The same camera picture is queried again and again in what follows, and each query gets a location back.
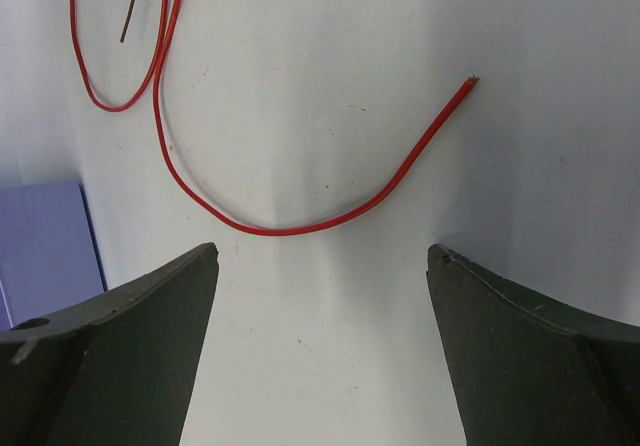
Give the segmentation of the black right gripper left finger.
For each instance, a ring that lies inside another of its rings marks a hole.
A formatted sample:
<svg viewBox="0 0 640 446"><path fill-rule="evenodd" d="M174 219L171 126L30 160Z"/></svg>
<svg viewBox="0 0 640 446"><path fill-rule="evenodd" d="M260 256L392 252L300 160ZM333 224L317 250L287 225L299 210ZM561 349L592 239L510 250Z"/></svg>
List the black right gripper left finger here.
<svg viewBox="0 0 640 446"><path fill-rule="evenodd" d="M212 243L1 335L5 445L176 445L219 275Z"/></svg>

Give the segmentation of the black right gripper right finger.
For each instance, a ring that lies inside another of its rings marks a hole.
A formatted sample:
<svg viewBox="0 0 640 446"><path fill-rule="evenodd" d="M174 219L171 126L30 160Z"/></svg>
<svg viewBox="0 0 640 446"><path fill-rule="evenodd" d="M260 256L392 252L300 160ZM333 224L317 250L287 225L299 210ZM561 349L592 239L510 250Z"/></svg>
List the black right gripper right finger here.
<svg viewBox="0 0 640 446"><path fill-rule="evenodd" d="M467 444L638 444L638 327L440 244L427 283Z"/></svg>

